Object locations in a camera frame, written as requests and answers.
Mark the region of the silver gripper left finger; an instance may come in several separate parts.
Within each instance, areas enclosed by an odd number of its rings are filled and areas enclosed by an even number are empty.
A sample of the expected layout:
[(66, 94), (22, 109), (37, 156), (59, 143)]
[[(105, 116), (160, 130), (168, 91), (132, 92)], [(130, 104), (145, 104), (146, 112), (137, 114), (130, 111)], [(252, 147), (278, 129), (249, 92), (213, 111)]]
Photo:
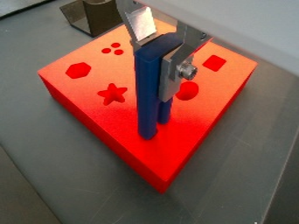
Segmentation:
[(161, 36), (154, 27), (150, 8), (134, 0), (116, 0), (116, 9), (130, 36), (133, 51), (137, 51)]

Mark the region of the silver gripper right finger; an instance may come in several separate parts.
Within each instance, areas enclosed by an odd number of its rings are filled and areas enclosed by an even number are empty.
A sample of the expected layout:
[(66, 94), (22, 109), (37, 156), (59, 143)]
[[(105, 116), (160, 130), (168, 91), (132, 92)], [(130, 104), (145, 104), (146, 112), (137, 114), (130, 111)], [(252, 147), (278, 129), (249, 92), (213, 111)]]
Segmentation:
[(180, 89), (181, 80), (190, 81), (197, 73), (197, 67), (192, 64), (196, 51), (210, 41), (212, 36), (194, 29), (184, 22), (176, 25), (174, 37), (181, 44), (162, 56), (158, 99), (166, 102)]

